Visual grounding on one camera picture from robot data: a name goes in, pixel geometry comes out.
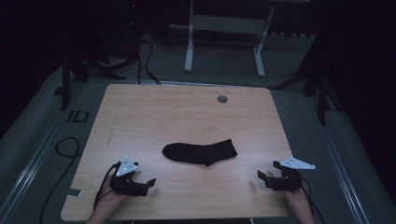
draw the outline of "table top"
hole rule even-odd
[[[228,101],[220,103],[219,96]],[[235,158],[209,167],[170,161],[172,143],[210,145],[232,139]],[[262,88],[109,85],[67,197],[64,220],[86,220],[109,167],[128,156],[139,162],[135,182],[157,181],[146,197],[131,197],[112,219],[282,217],[282,194],[257,170],[280,176],[273,161],[291,156],[271,92]]]

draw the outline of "wooden table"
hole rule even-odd
[[[218,96],[228,98],[220,103]],[[232,139],[238,155],[209,167],[170,161],[171,143],[209,145]],[[273,161],[291,156],[267,89],[213,86],[109,85],[84,149],[64,220],[86,220],[108,168],[125,156],[139,162],[134,181],[157,178],[146,197],[131,197],[112,219],[281,217],[281,193],[257,170],[280,176]]]

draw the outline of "gray carpet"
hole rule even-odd
[[[262,57],[267,76],[257,77],[252,51],[250,48],[238,48],[224,45],[208,44],[198,41],[194,64],[191,73],[185,73],[184,60],[186,45],[183,36],[176,36],[169,43],[156,42],[154,36],[147,38],[153,45],[153,53],[148,63],[149,70],[163,83],[201,83],[216,85],[233,85],[246,87],[267,87],[278,84],[294,76],[312,39],[283,36],[269,36]],[[142,59],[149,55],[149,46],[141,46]],[[128,77],[118,83],[136,83],[137,67],[120,72]],[[142,79],[148,79],[142,73]],[[41,90],[26,108],[21,117],[3,137],[0,143],[0,171],[2,203],[12,193],[13,187],[23,172],[25,165],[40,148],[44,148],[40,169],[32,174],[30,188],[16,202],[15,209],[10,210],[9,223],[37,223],[41,206],[58,178],[64,172],[70,158],[60,157],[55,146],[61,139],[74,136],[80,143],[82,152],[88,139],[95,115],[100,106],[108,83],[115,83],[106,77],[92,75],[88,83],[73,82],[73,101],[64,112],[59,111],[61,98],[52,93],[60,85],[61,74],[57,71],[43,84]],[[283,91],[272,91],[276,108],[288,137],[293,155],[303,161],[310,161],[317,166],[315,171],[302,171],[309,181],[312,197],[326,223],[360,223],[350,209],[346,197],[347,189],[340,184],[339,173],[334,169],[332,155],[329,152],[328,139],[331,137],[339,161],[344,165],[342,170],[350,178],[362,210],[369,223],[396,223],[395,207],[384,191],[376,173],[364,152],[359,137],[353,130],[347,116],[332,106],[326,112],[327,126],[318,125],[313,114],[316,108],[316,97],[307,98],[301,94],[304,81],[296,83]],[[71,111],[89,112],[85,123],[67,122]],[[67,140],[61,149],[73,154],[76,144]],[[63,192],[73,179],[78,166],[78,159],[64,177],[59,187],[49,199],[44,213],[43,223],[65,223],[60,214],[65,200]],[[292,217],[253,218],[255,224],[262,223],[296,223]],[[184,221],[136,221],[135,223],[250,223],[248,219],[192,220]]]

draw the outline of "dark background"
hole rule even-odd
[[[227,1],[216,8],[213,1],[202,1],[197,10],[224,15],[265,18],[249,13],[260,1],[240,4]],[[305,64],[326,60],[329,50],[335,56],[331,84],[366,148],[378,175],[392,200],[396,189],[393,179],[395,147],[396,6],[392,1],[314,1],[306,4],[278,3],[271,33],[316,35],[315,48],[307,54]],[[32,99],[43,81],[61,66],[65,50],[78,50],[95,60],[106,61],[111,50],[125,50],[118,45],[124,36],[121,27],[131,18],[121,9],[123,4],[110,1],[50,1],[35,3],[2,1],[0,6],[1,130],[3,134]],[[141,16],[167,37],[167,25],[188,24],[189,1],[136,1],[135,16]],[[130,33],[129,43],[134,43]],[[135,45],[128,46],[133,50]]]

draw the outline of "sock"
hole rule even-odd
[[[231,139],[206,146],[173,143],[163,148],[163,155],[169,160],[203,164],[206,167],[236,157],[237,154]]]

